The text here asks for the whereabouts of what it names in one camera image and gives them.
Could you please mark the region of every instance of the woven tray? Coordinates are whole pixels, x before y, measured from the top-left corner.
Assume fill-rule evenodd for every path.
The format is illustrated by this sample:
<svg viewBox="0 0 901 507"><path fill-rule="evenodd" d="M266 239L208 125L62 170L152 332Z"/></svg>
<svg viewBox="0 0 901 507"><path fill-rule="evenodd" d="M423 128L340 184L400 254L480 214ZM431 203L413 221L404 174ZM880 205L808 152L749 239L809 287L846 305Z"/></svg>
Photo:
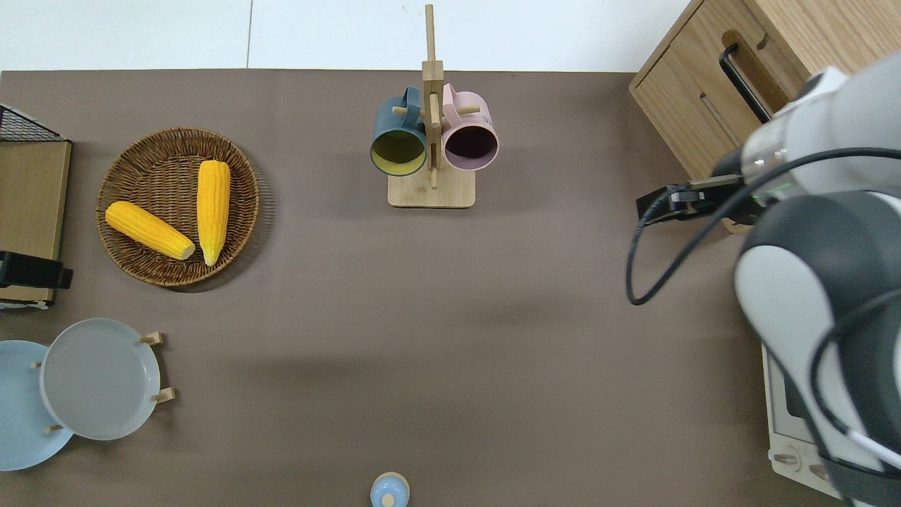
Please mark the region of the woven tray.
<svg viewBox="0 0 901 507"><path fill-rule="evenodd" d="M226 162L232 173L228 228L219 260L204 264L197 237L197 170L200 162ZM140 244L110 227L109 205L127 200L173 226L196 246L178 261ZM250 161L231 141L197 128L174 128L151 134L129 146L106 173L97 196L100 241L113 262L132 277L161 287L186 286L225 269L250 239L259 215L259 186Z"/></svg>

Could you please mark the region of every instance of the mug rack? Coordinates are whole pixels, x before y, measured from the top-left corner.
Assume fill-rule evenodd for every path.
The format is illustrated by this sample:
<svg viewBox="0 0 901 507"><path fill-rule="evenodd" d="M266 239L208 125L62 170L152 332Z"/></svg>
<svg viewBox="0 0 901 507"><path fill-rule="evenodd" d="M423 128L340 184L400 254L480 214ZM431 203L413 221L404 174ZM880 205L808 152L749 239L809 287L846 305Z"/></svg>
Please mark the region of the mug rack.
<svg viewBox="0 0 901 507"><path fill-rule="evenodd" d="M435 27L432 4L425 6L425 40L428 60L423 62L423 108L426 167L409 176L388 176L388 204L394 207L465 208L476 204L476 173L460 171L444 159L441 149L441 108L444 63L435 59ZM458 110L474 113L477 108ZM396 107L395 114L405 114Z"/></svg>

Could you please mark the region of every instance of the corn cob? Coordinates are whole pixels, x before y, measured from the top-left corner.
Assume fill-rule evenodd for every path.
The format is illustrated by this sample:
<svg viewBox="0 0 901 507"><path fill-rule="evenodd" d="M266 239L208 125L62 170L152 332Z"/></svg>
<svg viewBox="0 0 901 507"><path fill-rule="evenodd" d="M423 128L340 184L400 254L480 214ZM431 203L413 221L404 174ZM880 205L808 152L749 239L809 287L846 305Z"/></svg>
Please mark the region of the corn cob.
<svg viewBox="0 0 901 507"><path fill-rule="evenodd" d="M221 161L201 162L197 172L197 234L207 266L216 264L225 245L230 179L228 164Z"/></svg>
<svg viewBox="0 0 901 507"><path fill-rule="evenodd" d="M134 241L184 261L194 253L194 243L173 226L128 201L117 200L105 212L106 223Z"/></svg>

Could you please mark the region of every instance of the plate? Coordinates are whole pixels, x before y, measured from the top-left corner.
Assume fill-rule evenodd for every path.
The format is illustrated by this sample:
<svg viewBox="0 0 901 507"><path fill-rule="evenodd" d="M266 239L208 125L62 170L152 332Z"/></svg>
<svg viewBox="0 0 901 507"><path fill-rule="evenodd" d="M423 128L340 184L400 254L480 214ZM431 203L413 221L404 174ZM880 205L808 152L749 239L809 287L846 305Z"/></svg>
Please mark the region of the plate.
<svg viewBox="0 0 901 507"><path fill-rule="evenodd" d="M197 171L200 162L223 161L232 173L225 245L212 267L204 263L197 236ZM127 200L173 226L194 242L185 261L156 252L110 227L109 205ZM97 196L100 241L113 262L132 277L161 287L206 280L234 261L250 240L259 215L259 183L247 156L221 135L199 128L173 128L128 147L106 173Z"/></svg>
<svg viewBox="0 0 901 507"><path fill-rule="evenodd" d="M46 461L72 438L60 429L41 402L41 372L47 347L21 340L0 341L0 472L22 470Z"/></svg>
<svg viewBox="0 0 901 507"><path fill-rule="evenodd" d="M66 328L41 368L41 397L50 415L76 435L113 440L150 417L159 394L159 364L141 334L110 318Z"/></svg>

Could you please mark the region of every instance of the wire rack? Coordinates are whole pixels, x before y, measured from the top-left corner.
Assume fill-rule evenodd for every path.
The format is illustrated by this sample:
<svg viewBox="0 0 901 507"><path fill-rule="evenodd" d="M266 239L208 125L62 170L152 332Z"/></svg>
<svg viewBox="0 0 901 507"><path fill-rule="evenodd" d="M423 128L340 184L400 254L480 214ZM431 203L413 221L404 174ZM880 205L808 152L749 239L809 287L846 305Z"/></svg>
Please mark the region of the wire rack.
<svg viewBox="0 0 901 507"><path fill-rule="evenodd" d="M66 141L51 129L22 113L0 105L0 142Z"/></svg>

